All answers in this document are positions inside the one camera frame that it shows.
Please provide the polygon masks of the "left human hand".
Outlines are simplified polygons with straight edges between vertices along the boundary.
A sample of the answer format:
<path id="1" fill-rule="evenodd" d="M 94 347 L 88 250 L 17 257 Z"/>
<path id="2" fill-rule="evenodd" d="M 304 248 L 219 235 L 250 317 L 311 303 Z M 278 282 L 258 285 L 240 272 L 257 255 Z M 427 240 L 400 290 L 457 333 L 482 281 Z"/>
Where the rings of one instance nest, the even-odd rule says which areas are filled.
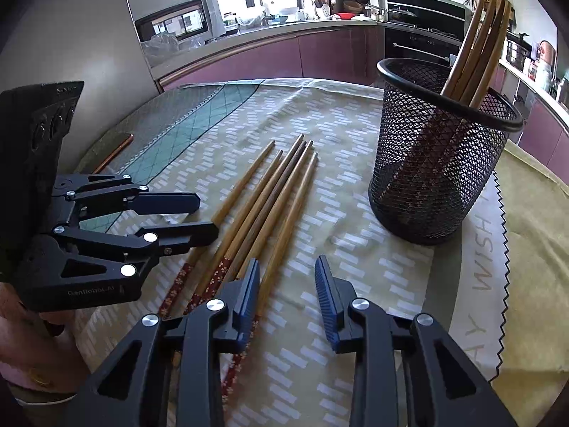
<path id="1" fill-rule="evenodd" d="M 75 392 L 90 375 L 70 331 L 72 310 L 35 313 L 1 285 L 1 375 L 21 388 Z"/>

